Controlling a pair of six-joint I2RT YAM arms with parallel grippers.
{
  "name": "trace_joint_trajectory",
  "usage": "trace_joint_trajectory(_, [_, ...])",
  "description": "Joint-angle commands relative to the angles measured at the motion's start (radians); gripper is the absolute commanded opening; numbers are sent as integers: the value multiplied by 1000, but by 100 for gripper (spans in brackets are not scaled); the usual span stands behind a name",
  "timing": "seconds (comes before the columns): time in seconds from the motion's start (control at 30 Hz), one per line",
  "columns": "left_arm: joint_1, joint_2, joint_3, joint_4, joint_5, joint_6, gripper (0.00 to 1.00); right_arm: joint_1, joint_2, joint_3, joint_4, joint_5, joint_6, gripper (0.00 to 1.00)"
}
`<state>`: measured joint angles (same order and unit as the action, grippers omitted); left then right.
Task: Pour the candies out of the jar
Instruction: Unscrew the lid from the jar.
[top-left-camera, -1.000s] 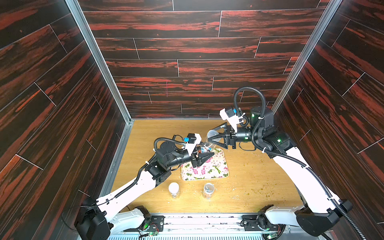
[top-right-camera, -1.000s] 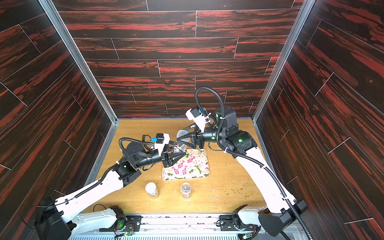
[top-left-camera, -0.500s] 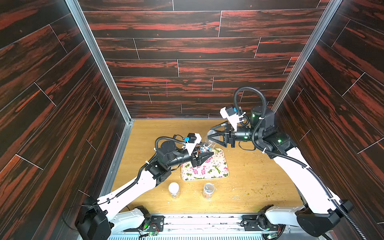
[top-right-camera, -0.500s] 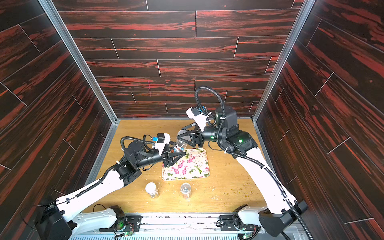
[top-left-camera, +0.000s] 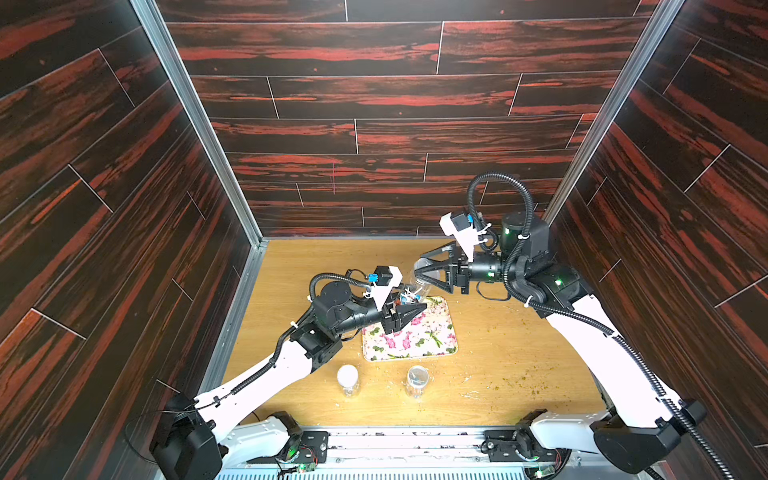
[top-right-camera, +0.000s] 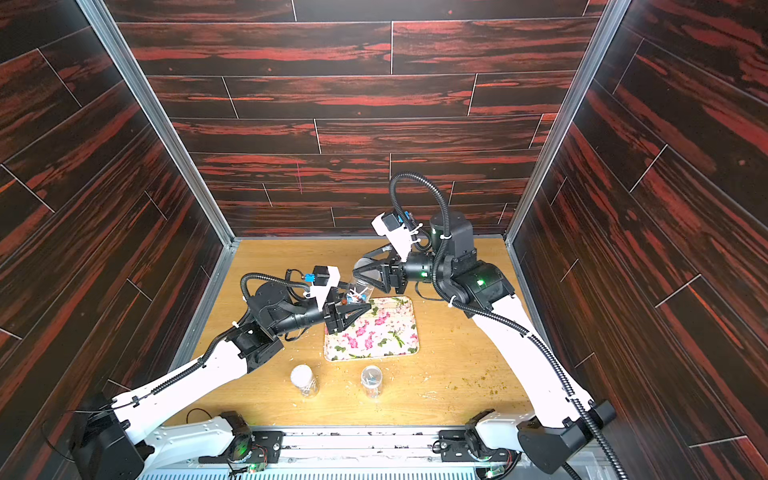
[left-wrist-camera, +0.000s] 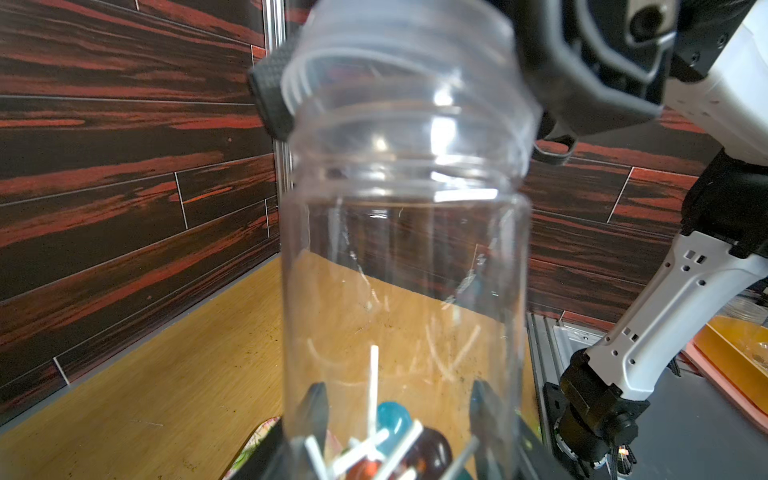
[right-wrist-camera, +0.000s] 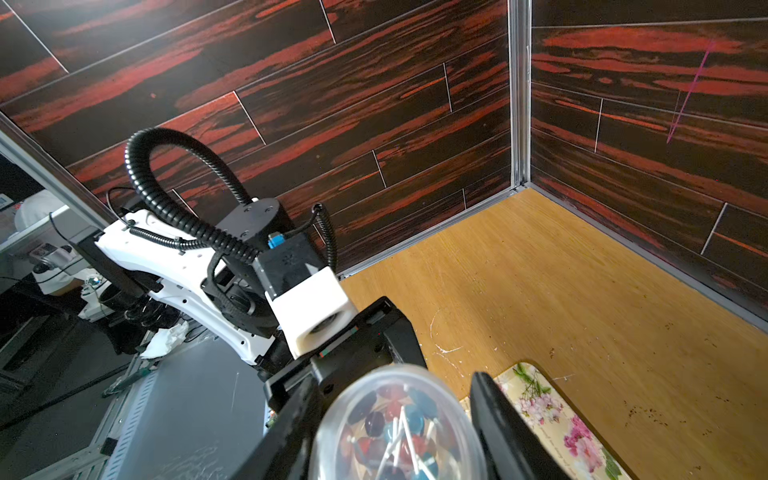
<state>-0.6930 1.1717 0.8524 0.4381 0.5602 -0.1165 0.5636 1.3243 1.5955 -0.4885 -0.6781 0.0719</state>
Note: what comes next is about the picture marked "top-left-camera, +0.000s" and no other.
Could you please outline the clear plastic candy jar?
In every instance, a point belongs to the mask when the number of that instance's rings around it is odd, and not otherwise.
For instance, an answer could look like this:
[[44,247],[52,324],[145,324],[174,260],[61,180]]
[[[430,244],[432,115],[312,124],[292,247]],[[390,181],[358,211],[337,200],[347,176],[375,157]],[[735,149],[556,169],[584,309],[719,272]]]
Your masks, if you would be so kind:
[[[404,281],[404,282],[403,282],[403,283],[402,283],[402,284],[399,286],[399,291],[403,291],[403,290],[405,290],[405,289],[410,289],[410,290],[411,290],[411,291],[413,291],[413,292],[417,292],[417,289],[416,289],[416,285],[415,285],[415,283],[414,283],[413,279],[410,279],[410,280],[408,280],[408,281]],[[421,303],[425,303],[425,302],[426,302],[426,298],[427,298],[427,297],[428,297],[428,296],[422,296],[422,302],[421,302]]]

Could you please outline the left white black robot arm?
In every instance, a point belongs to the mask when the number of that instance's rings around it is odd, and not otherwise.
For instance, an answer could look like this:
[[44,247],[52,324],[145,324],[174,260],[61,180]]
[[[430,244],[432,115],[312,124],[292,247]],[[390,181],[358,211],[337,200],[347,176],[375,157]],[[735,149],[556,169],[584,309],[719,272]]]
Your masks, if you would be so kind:
[[235,379],[189,398],[178,394],[160,412],[149,452],[167,479],[213,479],[234,460],[231,432],[291,384],[327,364],[344,335],[378,324],[401,331],[427,308],[401,303],[398,277],[366,282],[335,273],[315,275],[310,306],[277,340],[274,352]]

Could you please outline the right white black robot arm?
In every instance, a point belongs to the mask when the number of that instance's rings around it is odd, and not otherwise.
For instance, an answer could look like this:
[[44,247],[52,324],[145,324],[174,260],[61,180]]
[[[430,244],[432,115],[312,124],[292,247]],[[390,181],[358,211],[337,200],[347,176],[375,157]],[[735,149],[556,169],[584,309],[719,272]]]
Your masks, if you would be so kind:
[[468,293],[471,285],[509,280],[510,297],[533,308],[557,330],[587,365],[606,408],[593,414],[537,411],[518,431],[517,456],[531,460],[531,448],[601,454],[619,470],[637,474],[664,459],[706,416],[696,400],[681,398],[645,364],[612,323],[591,285],[573,267],[556,262],[548,225],[532,218],[522,232],[522,211],[503,217],[498,245],[485,240],[474,214],[447,213],[440,219],[451,242],[421,255],[418,280],[446,292]]

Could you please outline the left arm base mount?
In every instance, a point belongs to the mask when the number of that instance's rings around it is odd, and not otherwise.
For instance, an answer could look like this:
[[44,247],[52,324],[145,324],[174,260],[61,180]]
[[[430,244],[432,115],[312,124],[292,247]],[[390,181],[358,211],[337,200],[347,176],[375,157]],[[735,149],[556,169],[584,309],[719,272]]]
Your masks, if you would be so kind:
[[323,464],[327,460],[329,439],[328,431],[304,431],[299,439],[290,439],[277,454],[249,459],[247,464],[280,464],[281,466]]

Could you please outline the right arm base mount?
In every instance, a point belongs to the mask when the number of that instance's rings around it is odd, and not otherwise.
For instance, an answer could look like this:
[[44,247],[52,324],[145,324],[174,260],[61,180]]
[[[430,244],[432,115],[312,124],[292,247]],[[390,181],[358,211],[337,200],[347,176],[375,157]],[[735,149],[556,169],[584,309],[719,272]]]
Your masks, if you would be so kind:
[[549,462],[562,463],[567,457],[564,449],[543,447],[527,427],[485,430],[480,450],[491,462]]

